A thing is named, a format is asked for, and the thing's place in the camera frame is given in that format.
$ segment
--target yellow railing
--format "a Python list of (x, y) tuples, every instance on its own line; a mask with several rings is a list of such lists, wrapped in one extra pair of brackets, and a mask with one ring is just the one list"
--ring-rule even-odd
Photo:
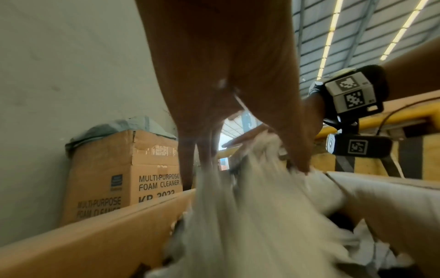
[[(378, 116), (372, 116), (361, 119), (359, 121), (359, 129), (365, 130), (370, 128), (379, 127), (387, 114), (381, 114)], [(420, 105), (414, 108), (404, 109), (392, 115), (387, 121), (387, 125), (395, 125), (410, 120), (426, 119), (429, 118), (434, 127), (440, 131), (440, 103), (431, 103), (426, 105)], [(325, 127), (316, 136), (316, 139), (322, 139), (327, 137), (331, 133), (335, 133), (336, 129), (333, 127)], [(232, 147), (226, 150), (221, 150), (217, 153), (217, 159), (230, 157), (235, 153), (239, 147)]]

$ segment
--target open cardboard box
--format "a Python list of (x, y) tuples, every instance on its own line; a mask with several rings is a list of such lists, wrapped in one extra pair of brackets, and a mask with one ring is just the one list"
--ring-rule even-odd
[[(440, 183), (329, 172), (347, 196), (342, 212), (364, 218), (427, 277), (440, 265)], [(0, 277), (129, 278), (141, 263), (159, 267), (170, 225), (193, 191), (125, 207), (0, 249)]]

